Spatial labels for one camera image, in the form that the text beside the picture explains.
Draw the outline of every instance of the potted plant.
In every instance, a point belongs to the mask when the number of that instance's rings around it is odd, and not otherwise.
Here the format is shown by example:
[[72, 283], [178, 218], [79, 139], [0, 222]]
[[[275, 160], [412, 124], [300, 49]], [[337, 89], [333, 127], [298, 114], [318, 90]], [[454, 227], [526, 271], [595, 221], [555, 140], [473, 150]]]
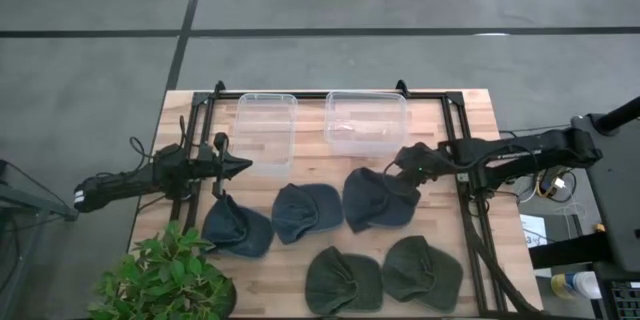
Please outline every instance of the potted plant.
[[169, 223], [161, 239], [136, 243], [138, 258], [126, 255], [96, 286], [104, 300], [89, 308], [96, 320], [217, 320], [231, 314], [236, 289], [206, 262], [200, 250], [212, 246], [195, 228], [180, 233]]

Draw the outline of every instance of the wooden table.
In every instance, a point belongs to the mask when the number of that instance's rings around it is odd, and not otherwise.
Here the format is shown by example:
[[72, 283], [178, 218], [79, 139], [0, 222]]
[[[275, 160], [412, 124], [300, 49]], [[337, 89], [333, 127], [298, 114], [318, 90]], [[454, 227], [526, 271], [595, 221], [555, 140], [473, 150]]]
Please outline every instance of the wooden table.
[[[458, 90], [464, 93], [468, 121], [473, 137], [488, 140], [498, 139], [491, 99], [488, 90]], [[154, 151], [170, 143], [179, 142], [180, 115], [188, 118], [193, 91], [170, 91], [167, 93]], [[233, 123], [236, 100], [217, 100], [214, 109], [213, 129], [210, 141], [216, 132], [224, 131], [233, 143]], [[410, 100], [409, 133], [406, 145], [422, 141], [435, 147], [446, 140], [442, 106], [434, 100]], [[299, 100], [295, 137], [295, 158], [288, 178], [257, 177], [241, 173], [232, 181], [225, 182], [226, 190], [238, 204], [252, 208], [268, 217], [278, 190], [289, 182], [305, 184], [323, 182], [342, 192], [344, 180], [358, 167], [366, 166], [382, 171], [392, 156], [385, 158], [355, 158], [334, 156], [324, 141], [324, 100]], [[459, 123], [457, 135], [461, 137]], [[196, 226], [202, 227], [204, 217], [213, 205], [212, 181], [204, 182], [200, 195], [200, 205]], [[300, 241], [283, 245], [274, 237], [269, 252], [264, 258], [245, 260], [229, 256], [211, 256], [209, 261], [233, 278], [238, 289], [238, 303], [234, 316], [250, 317], [304, 317], [313, 316], [304, 299], [304, 282], [311, 260], [330, 245], [341, 251], [368, 255], [380, 264], [387, 250], [399, 239], [409, 235], [423, 235], [430, 245], [454, 256], [463, 266], [464, 278], [458, 305], [451, 316], [477, 315], [473, 292], [473, 280], [469, 267], [465, 237], [460, 216], [458, 196], [454, 177], [444, 176], [436, 182], [427, 182], [419, 188], [422, 197], [415, 216], [402, 229], [369, 229], [354, 235], [343, 224], [339, 229], [303, 237]], [[143, 198], [142, 204], [155, 196]], [[490, 221], [495, 241], [498, 261], [513, 284], [534, 306], [542, 308], [538, 287], [533, 274], [529, 253], [525, 244], [518, 208], [510, 195], [497, 195], [491, 201]], [[184, 217], [187, 205], [181, 216]], [[136, 219], [131, 238], [133, 242], [152, 237], [161, 232], [169, 219], [171, 203], [158, 202], [145, 209]], [[486, 269], [483, 279], [490, 308], [493, 304], [490, 277]], [[399, 303], [385, 295], [381, 311], [366, 316], [415, 317], [441, 316], [417, 303]]]

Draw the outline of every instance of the transparent storage box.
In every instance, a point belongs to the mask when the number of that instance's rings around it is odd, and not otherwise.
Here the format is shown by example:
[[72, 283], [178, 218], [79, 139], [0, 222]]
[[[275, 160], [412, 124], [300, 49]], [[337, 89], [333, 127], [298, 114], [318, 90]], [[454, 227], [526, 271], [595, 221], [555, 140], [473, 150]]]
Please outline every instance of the transparent storage box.
[[248, 173], [286, 176], [295, 145], [298, 100], [287, 94], [248, 93], [238, 100], [231, 154], [249, 159]]
[[407, 101], [399, 94], [332, 91], [327, 95], [325, 140], [335, 153], [384, 156], [407, 135]]

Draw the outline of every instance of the baseball cap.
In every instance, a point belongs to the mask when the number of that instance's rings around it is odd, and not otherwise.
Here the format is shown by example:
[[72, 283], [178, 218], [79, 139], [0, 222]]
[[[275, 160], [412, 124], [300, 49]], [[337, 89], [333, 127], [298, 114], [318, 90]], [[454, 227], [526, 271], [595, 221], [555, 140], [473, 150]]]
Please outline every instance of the baseball cap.
[[344, 220], [340, 194], [326, 184], [289, 184], [278, 192], [271, 219], [283, 244], [296, 242], [306, 233], [336, 228]]
[[258, 258], [273, 240], [269, 219], [238, 206], [230, 195], [219, 199], [204, 220], [202, 238], [215, 245], [211, 251]]
[[400, 302], [417, 300], [435, 310], [455, 309], [462, 266], [451, 255], [429, 246], [423, 236], [395, 243], [382, 266], [384, 291]]
[[380, 265], [367, 256], [342, 254], [331, 246], [309, 266], [305, 299], [318, 315], [378, 311], [382, 307]]
[[415, 213], [420, 192], [393, 176], [362, 167], [349, 174], [342, 197], [347, 223], [354, 233], [358, 233], [372, 226], [407, 225]]

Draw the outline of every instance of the plastic container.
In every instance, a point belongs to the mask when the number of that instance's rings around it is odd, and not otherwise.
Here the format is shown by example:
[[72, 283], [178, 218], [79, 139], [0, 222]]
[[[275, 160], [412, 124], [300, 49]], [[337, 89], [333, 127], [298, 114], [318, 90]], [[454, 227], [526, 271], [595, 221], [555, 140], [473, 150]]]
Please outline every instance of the plastic container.
[[551, 278], [551, 289], [562, 299], [584, 297], [587, 299], [601, 299], [598, 280], [593, 271], [581, 271], [554, 275]]
[[248, 93], [238, 100], [233, 156], [253, 160], [254, 175], [286, 176], [293, 162], [298, 100], [287, 94]]
[[407, 135], [407, 101], [400, 94], [332, 91], [327, 95], [324, 138], [341, 155], [398, 152]]

